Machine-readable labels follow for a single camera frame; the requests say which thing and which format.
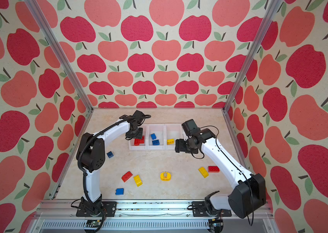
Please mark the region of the white plastic bin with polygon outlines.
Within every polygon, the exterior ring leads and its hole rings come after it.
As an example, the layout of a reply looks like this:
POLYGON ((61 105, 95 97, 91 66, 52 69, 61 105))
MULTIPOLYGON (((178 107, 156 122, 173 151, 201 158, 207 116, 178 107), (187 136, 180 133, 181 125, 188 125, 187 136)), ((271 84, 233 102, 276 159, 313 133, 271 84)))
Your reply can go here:
POLYGON ((187 136, 185 135, 181 124, 179 123, 169 123, 169 124, 165 124, 165 149, 166 150, 175 150, 175 141, 177 139, 186 139, 187 136), (167 141, 168 140, 174 140, 173 144, 168 144, 167 141))
POLYGON ((164 149, 164 124, 148 125, 148 149, 163 150, 164 149))
POLYGON ((147 127, 141 126, 143 128, 143 137, 142 139, 132 139, 129 140, 129 149, 130 150, 147 150, 148 149, 148 136, 147 136, 147 127))

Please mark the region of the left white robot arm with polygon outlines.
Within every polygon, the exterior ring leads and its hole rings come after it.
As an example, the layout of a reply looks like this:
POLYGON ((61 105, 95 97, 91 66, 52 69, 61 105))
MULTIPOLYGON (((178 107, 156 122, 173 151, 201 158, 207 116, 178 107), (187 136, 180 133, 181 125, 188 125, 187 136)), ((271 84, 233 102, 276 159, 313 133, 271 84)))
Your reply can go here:
POLYGON ((125 135, 126 140, 142 139, 141 125, 148 118, 151 118, 151 115, 137 110, 132 115, 121 116, 112 125, 97 133, 85 133, 81 136, 76 159, 82 172, 83 198, 89 203, 100 202, 100 168, 106 160, 106 146, 121 135, 125 135))

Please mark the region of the red lego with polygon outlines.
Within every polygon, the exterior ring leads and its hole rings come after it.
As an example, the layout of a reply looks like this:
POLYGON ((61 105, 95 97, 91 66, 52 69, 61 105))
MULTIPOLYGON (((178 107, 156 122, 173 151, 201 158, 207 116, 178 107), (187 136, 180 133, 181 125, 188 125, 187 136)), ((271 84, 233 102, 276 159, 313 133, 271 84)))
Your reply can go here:
POLYGON ((128 181, 132 176, 133 176, 133 174, 132 174, 130 171, 128 171, 128 172, 126 172, 126 173, 121 177, 121 179, 122 179, 122 181, 125 183, 125 182, 128 181))
POLYGON ((209 173, 219 173, 220 169, 217 166, 208 166, 209 173))
POLYGON ((142 136, 142 138, 141 139, 139 139, 139 144, 144 144, 145 143, 145 137, 144 136, 142 136))
POLYGON ((139 139, 135 139, 135 140, 134 140, 134 145, 135 145, 135 146, 139 146, 139 145, 140 145, 140 144, 139 144, 139 139))

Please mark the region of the right aluminium corner post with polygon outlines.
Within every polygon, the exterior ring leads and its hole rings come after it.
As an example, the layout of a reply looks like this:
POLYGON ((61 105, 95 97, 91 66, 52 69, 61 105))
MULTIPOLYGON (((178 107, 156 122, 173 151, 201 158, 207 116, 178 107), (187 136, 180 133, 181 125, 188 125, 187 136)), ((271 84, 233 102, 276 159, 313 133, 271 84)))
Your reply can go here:
POLYGON ((236 80, 235 80, 234 86, 231 90, 231 93, 229 94, 226 104, 225 104, 224 108, 222 109, 222 113, 224 115, 228 112, 229 108, 232 105, 232 102, 235 100, 236 94, 237 94, 239 88, 241 87, 241 83, 242 83, 243 79, 246 77, 246 73, 248 72, 248 70, 255 58, 255 54, 258 52, 259 49, 262 48, 262 45, 261 45, 262 41, 263 41, 264 37, 266 36, 267 31, 268 31, 271 23, 273 22, 273 19, 275 18, 278 8, 283 3, 283 1, 276 0, 276 1, 269 1, 269 3, 270 4, 267 7, 264 17, 262 18, 260 27, 257 31, 257 34, 256 34, 254 40, 252 41, 250 49, 248 50, 248 54, 246 55, 246 58, 241 67, 241 70, 236 77, 236 80))

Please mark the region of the middle white plastic bin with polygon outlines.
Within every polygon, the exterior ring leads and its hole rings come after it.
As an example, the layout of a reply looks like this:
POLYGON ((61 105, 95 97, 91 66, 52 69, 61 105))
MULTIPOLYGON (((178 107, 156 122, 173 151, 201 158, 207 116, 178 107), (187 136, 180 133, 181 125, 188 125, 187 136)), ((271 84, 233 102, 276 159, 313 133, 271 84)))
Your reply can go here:
POLYGON ((164 124, 148 125, 148 149, 163 150, 164 149, 164 124))

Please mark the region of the left aluminium corner post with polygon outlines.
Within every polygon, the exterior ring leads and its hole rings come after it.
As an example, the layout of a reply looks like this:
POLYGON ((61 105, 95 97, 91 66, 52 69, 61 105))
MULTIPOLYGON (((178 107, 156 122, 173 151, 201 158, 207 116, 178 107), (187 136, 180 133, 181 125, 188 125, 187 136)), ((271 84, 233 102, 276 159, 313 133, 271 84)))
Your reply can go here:
POLYGON ((43 14, 39 4, 37 1, 24 1, 29 8, 32 16, 34 17, 35 21, 37 22, 39 28, 41 29, 42 33, 44 34, 45 39, 48 40, 49 45, 51 46, 55 56, 57 57, 58 61, 60 62, 64 72, 70 79, 72 85, 74 86, 78 96, 80 97, 81 101, 83 102, 84 106, 86 107, 87 112, 92 113, 94 108, 91 105, 89 98, 87 97, 77 75, 75 74, 73 68, 70 65, 70 62, 59 44, 56 36, 54 35, 50 25, 47 22, 45 15, 43 14))

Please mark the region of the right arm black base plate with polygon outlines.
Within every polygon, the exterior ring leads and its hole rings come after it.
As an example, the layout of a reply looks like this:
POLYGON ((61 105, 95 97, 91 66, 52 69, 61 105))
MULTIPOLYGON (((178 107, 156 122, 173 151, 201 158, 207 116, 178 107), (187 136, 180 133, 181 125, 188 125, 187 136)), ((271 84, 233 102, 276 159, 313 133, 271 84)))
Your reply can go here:
POLYGON ((194 217, 231 217, 232 212, 230 210, 216 210, 213 207, 209 207, 205 201, 192 202, 191 205, 187 207, 191 210, 194 217))

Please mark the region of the right white plastic bin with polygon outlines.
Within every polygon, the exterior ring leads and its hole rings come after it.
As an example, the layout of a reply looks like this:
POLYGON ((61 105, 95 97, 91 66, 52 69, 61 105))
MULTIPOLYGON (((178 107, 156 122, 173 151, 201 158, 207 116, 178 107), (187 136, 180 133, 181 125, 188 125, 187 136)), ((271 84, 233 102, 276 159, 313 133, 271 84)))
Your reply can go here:
POLYGON ((177 139, 186 139, 187 136, 185 135, 181 124, 179 123, 169 123, 169 124, 165 124, 165 149, 166 150, 175 150, 175 141, 177 139), (168 140, 174 140, 173 144, 168 144, 167 141, 168 140))

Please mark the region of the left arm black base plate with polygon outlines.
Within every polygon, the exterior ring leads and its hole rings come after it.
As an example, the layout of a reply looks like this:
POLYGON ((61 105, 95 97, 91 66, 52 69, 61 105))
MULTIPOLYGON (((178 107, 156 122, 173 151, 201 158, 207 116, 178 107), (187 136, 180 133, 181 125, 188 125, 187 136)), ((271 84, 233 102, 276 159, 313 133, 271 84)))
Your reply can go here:
POLYGON ((77 217, 102 217, 101 211, 104 211, 106 217, 114 217, 117 202, 101 202, 91 204, 86 200, 82 200, 77 207, 77 217))

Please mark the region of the blue lego front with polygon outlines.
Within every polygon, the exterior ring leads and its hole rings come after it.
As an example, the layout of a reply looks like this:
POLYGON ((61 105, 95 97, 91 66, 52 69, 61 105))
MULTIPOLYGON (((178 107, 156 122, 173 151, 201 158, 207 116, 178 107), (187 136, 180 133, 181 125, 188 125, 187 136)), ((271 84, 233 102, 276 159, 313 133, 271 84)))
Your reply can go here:
POLYGON ((124 188, 117 188, 117 189, 115 190, 115 194, 116 194, 117 196, 124 195, 124 188))

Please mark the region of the left white plastic bin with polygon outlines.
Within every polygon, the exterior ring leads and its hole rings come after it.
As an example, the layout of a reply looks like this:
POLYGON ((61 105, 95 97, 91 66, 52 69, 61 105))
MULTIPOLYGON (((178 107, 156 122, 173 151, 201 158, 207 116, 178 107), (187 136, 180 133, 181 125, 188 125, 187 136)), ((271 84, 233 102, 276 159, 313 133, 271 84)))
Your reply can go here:
POLYGON ((141 126, 143 128, 143 137, 142 139, 132 139, 129 140, 129 149, 130 150, 147 150, 148 149, 148 136, 147 136, 147 127, 141 126))

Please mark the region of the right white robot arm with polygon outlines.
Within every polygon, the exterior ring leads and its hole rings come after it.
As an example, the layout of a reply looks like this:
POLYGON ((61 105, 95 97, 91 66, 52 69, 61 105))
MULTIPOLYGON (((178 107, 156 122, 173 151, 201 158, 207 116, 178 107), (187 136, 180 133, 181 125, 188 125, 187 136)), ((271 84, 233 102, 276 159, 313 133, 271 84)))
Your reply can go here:
POLYGON ((243 167, 221 145, 218 134, 207 127, 198 127, 193 119, 182 123, 186 139, 177 139, 175 151, 208 156, 231 185, 230 194, 212 192, 204 198, 208 215, 217 216, 222 210, 233 211, 239 218, 249 217, 266 204, 264 177, 243 167))

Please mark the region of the aluminium corner post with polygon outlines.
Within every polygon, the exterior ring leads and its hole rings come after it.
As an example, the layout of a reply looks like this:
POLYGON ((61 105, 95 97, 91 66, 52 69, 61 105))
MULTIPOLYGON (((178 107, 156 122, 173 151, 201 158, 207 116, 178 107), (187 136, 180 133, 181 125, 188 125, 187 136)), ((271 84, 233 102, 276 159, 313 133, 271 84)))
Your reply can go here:
POLYGON ((51 46, 55 56, 57 57, 58 61, 60 62, 64 72, 70 79, 72 85, 74 86, 78 96, 80 97, 81 101, 83 102, 84 106, 86 107, 87 112, 92 113, 94 108, 91 105, 89 98, 87 97, 77 75, 75 74, 73 68, 70 65, 70 62, 59 44, 56 36, 54 35, 50 25, 47 22, 45 15, 43 14, 39 4, 37 1, 24 1, 29 8, 32 16, 34 17, 35 21, 37 22, 39 28, 41 29, 42 33, 44 34, 45 39, 48 40, 49 45, 51 46))
POLYGON ((232 102, 235 100, 236 94, 237 94, 239 88, 241 87, 241 83, 242 83, 243 79, 246 77, 246 73, 248 72, 248 70, 255 58, 255 54, 258 52, 259 49, 262 48, 262 45, 261 45, 262 41, 263 41, 264 37, 266 36, 267 31, 268 31, 271 23, 273 22, 273 19, 275 18, 278 8, 283 3, 283 1, 276 0, 276 1, 269 1, 269 3, 270 4, 267 7, 264 17, 262 18, 260 27, 257 31, 257 34, 256 34, 254 40, 252 41, 250 49, 248 50, 248 54, 246 55, 246 58, 241 67, 241 70, 236 77, 236 80, 235 80, 234 86, 231 90, 231 93, 229 94, 226 104, 225 104, 224 108, 222 109, 222 113, 224 115, 228 112, 229 108, 232 105, 232 102))

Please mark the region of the round yellow lego piece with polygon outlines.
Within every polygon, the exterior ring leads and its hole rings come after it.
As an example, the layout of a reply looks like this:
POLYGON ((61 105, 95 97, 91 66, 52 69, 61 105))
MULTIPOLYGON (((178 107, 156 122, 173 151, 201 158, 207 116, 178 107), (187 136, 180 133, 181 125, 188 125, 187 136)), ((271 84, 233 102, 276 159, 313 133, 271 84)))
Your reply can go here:
POLYGON ((160 179, 162 181, 170 181, 171 180, 171 173, 169 173, 169 172, 162 172, 160 174, 160 179))

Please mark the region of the aluminium front rail frame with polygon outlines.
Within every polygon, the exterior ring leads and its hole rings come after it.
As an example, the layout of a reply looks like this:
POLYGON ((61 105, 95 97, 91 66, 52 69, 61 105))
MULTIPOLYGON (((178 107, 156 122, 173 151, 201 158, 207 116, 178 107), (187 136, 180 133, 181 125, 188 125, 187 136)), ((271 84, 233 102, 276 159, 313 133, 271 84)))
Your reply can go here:
POLYGON ((117 202, 114 217, 77 217, 77 202, 43 201, 26 233, 277 233, 269 208, 249 218, 194 217, 187 207, 201 200, 105 200, 117 202))

